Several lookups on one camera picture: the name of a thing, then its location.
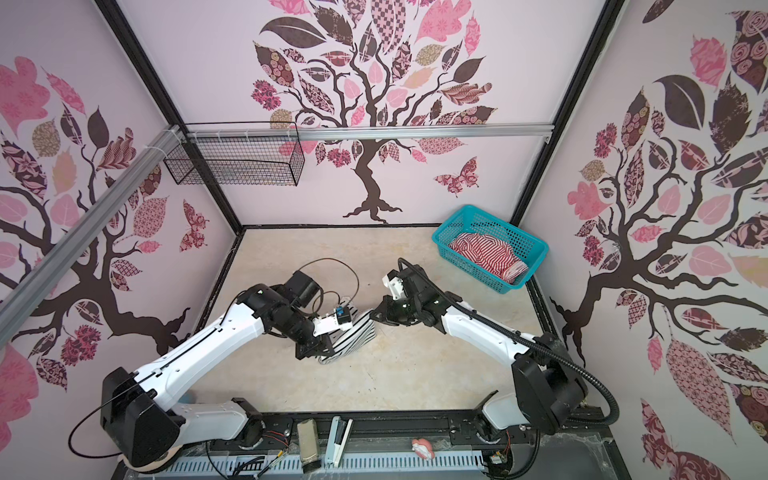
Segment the black white striped tank top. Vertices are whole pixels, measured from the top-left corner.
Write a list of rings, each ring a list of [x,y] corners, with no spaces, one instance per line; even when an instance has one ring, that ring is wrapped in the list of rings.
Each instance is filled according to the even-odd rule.
[[[352,327],[344,331],[332,342],[333,353],[330,356],[318,357],[321,365],[328,365],[356,352],[376,338],[375,321],[371,318],[372,310],[356,312],[353,315]]]

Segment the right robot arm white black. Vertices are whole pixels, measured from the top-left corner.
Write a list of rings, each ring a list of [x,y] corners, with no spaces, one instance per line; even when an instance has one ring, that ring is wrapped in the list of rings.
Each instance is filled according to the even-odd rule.
[[[382,282],[388,294],[372,311],[374,321],[436,329],[510,369],[513,389],[492,392],[476,408],[480,436],[491,439],[511,427],[553,435],[585,399],[585,381],[552,335],[522,333],[481,315],[462,297],[439,289],[419,265],[392,270]]]

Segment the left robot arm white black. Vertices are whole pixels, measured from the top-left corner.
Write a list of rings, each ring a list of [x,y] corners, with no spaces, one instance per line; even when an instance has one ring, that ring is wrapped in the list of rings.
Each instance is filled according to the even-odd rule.
[[[187,446],[234,441],[257,446],[262,414],[235,397],[220,404],[184,404],[182,397],[205,374],[246,343],[272,331],[292,340],[297,359],[333,354],[331,333],[352,324],[339,306],[320,316],[304,312],[320,288],[295,272],[285,285],[257,284],[240,292],[224,315],[174,350],[133,372],[118,368],[102,384],[100,425],[134,471],[166,467]]]

